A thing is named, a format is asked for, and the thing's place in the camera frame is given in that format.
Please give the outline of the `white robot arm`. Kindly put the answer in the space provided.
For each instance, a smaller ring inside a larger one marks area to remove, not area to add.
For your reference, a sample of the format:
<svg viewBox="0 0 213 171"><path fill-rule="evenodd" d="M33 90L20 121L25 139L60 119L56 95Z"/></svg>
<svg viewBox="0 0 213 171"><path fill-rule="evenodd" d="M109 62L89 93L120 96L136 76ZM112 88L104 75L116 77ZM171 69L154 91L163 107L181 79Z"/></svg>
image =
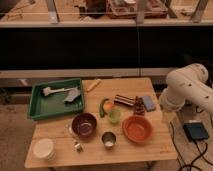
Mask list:
<svg viewBox="0 0 213 171"><path fill-rule="evenodd" d="M179 111L186 101L190 101L213 115L213 88L206 85L208 77L208 70L199 63L169 72L167 87L159 97L161 107L165 111Z"/></svg>

